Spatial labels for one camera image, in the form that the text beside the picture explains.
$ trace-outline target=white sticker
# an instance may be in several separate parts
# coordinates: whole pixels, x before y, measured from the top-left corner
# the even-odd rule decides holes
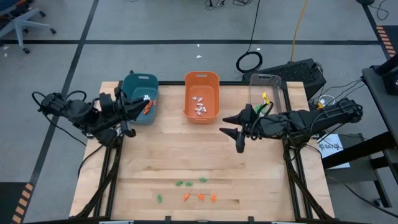
[[[322,154],[322,158],[326,158],[334,153],[340,152],[343,150],[343,145],[341,144],[340,138],[338,134],[329,134],[323,141],[318,142],[319,150]],[[349,163],[344,163],[329,169],[340,169],[340,168],[349,168]]]

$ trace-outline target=black metal frame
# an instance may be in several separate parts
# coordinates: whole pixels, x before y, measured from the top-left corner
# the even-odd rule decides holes
[[[162,81],[159,82],[159,85],[185,85],[184,81]],[[235,81],[230,81],[230,82],[220,82],[220,85],[249,85],[248,82],[235,82]],[[282,92],[284,94],[284,100],[286,104],[286,109],[290,111],[291,105],[290,105],[290,98],[289,98],[289,92],[287,91],[287,84],[286,82],[282,82]],[[284,146],[284,151],[289,152],[290,150],[290,144],[288,140],[283,140],[283,146]],[[94,201],[94,204],[91,206],[91,209],[83,209],[83,211],[79,214],[84,214],[84,215],[79,215],[77,217],[71,217],[68,220],[56,220],[56,221],[51,221],[51,222],[40,222],[40,223],[81,223],[81,224],[92,224],[92,223],[98,223],[99,221],[110,221],[110,217],[112,214],[112,207],[113,207],[113,199],[114,199],[114,194],[116,190],[116,182],[117,182],[117,177],[118,177],[118,170],[119,170],[119,162],[120,162],[120,155],[121,155],[121,150],[123,147],[123,141],[120,147],[116,148],[116,154],[114,157],[114,162],[111,170],[108,172],[109,168],[109,162],[110,162],[110,157],[111,157],[111,150],[107,148],[105,155],[104,155],[104,162],[103,162],[103,167],[101,171],[101,177],[100,177],[100,185],[96,193],[94,194],[93,198],[90,200],[90,202]],[[294,217],[296,222],[300,223],[350,223],[350,224],[356,224],[354,222],[341,222],[338,220],[334,219],[326,219],[328,217],[327,214],[324,212],[320,213],[317,212],[317,215],[319,217],[322,217],[323,219],[313,219],[312,216],[312,205],[314,206],[315,211],[319,211],[320,206],[316,203],[315,199],[312,197],[310,192],[307,190],[307,185],[305,181],[305,175],[304,175],[304,169],[303,169],[303,164],[302,164],[302,159],[300,152],[295,151],[296,153],[296,168],[298,173],[290,176],[289,177],[289,187],[290,187],[290,193],[292,196],[292,206],[294,210]],[[289,169],[293,169],[292,163],[287,163],[286,162],[286,167],[289,173]],[[100,216],[100,210],[101,210],[101,203],[102,203],[102,195],[105,190],[105,188],[110,184],[109,187],[109,197],[108,201],[106,202],[106,213],[105,216]],[[296,184],[297,186],[301,189],[303,193],[303,201],[305,205],[305,214],[306,218],[302,218],[300,215],[300,205],[298,202],[297,198],[297,191],[296,191]],[[88,218],[88,215],[94,208],[94,213],[92,218]],[[192,224],[192,223],[204,223],[201,221],[172,221],[170,216],[166,216],[165,220],[134,220],[134,223],[142,223],[142,224],[171,224],[171,223],[181,223],[181,224]],[[225,223],[233,223],[233,224],[269,224],[271,222],[256,222],[254,221],[254,217],[248,217],[248,220],[246,222],[213,222],[213,221],[208,221],[205,223],[211,223],[211,224],[225,224]]]

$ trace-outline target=wooden tabletop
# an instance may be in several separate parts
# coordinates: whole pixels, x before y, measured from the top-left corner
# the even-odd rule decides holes
[[[117,85],[103,82],[100,92],[113,95]],[[307,110],[303,84],[289,82],[288,89],[292,109]],[[272,91],[267,94],[274,99]],[[111,218],[164,220],[170,215],[172,220],[247,221],[253,216],[256,221],[293,221],[282,142],[247,139],[245,152],[238,154],[234,140],[218,130],[236,128],[221,119],[244,108],[249,99],[248,86],[220,87],[221,111],[212,124],[187,121],[183,115],[184,95],[185,86],[160,86],[155,122],[134,126],[137,136],[124,138]],[[317,147],[315,141],[309,145]],[[89,140],[85,156],[98,146],[96,140]],[[301,155],[309,191],[334,216],[319,153],[304,148]],[[98,188],[103,158],[104,150],[83,166],[70,215],[80,212]],[[208,182],[200,182],[201,177]],[[175,183],[180,180],[193,185],[178,187]],[[185,194],[190,197],[184,202]],[[200,200],[198,194],[203,194],[205,200]],[[106,192],[102,214],[107,196]]]

